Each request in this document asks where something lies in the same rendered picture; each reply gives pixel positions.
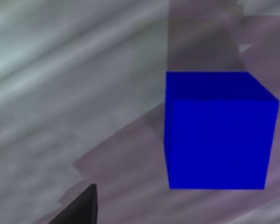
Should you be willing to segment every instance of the black pointed object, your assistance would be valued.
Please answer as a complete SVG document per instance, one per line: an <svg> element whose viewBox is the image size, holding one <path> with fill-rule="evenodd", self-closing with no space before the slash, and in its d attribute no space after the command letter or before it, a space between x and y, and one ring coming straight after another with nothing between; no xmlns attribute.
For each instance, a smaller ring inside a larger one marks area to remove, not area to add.
<svg viewBox="0 0 280 224"><path fill-rule="evenodd" d="M49 224L97 224L97 185L90 185Z"/></svg>

